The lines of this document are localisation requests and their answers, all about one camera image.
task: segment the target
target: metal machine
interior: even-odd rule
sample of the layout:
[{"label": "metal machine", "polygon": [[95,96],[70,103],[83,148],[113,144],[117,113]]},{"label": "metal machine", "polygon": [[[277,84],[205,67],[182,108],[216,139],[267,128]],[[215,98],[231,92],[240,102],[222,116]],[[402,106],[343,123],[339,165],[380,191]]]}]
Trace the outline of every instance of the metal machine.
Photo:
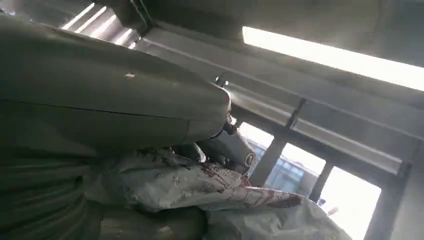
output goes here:
[{"label": "metal machine", "polygon": [[[131,221],[157,231],[171,226],[172,233],[151,230],[155,239],[202,234],[204,217],[196,210],[184,214],[193,215],[187,226],[200,226],[181,235],[175,232],[185,224],[177,218],[172,223],[166,213],[160,222],[87,204],[82,176],[102,158],[145,148],[173,147],[201,161],[193,155],[202,153],[198,141],[208,161],[224,159],[223,166],[244,174],[255,155],[228,122],[227,92],[179,66],[108,42],[6,15],[0,15],[0,30],[1,45],[8,46],[0,50],[4,236],[94,239],[88,236],[98,234],[101,221],[124,221],[128,232]],[[109,239],[104,231],[102,239]]]}]

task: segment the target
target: curved metal cover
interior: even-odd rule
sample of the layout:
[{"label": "curved metal cover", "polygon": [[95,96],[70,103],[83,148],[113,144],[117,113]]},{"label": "curved metal cover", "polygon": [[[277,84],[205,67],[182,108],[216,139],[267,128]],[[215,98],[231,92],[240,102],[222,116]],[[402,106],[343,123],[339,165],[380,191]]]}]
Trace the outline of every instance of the curved metal cover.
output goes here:
[{"label": "curved metal cover", "polygon": [[172,63],[4,15],[0,30],[0,100],[216,123],[225,120],[228,94]]}]

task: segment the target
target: white plastic sheet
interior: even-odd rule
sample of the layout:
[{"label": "white plastic sheet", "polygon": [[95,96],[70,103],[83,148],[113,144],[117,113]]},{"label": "white plastic sheet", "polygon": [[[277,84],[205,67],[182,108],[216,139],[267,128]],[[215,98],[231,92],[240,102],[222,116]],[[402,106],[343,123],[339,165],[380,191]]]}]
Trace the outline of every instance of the white plastic sheet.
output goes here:
[{"label": "white plastic sheet", "polygon": [[303,196],[251,187],[235,171],[166,149],[107,160],[87,180],[86,196],[105,204],[153,212],[198,206],[207,215],[205,240],[350,240]]}]

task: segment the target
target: cylindrical metal part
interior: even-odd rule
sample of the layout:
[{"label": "cylindrical metal part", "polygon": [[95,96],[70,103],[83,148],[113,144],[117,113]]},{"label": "cylindrical metal part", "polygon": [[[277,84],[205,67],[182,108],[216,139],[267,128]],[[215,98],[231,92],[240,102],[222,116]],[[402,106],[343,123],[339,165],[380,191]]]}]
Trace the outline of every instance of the cylindrical metal part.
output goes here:
[{"label": "cylindrical metal part", "polygon": [[91,227],[81,236],[83,240],[96,233],[98,240],[200,240],[206,232],[206,216],[197,207],[146,213],[94,202],[89,206],[88,217],[98,228]]}]

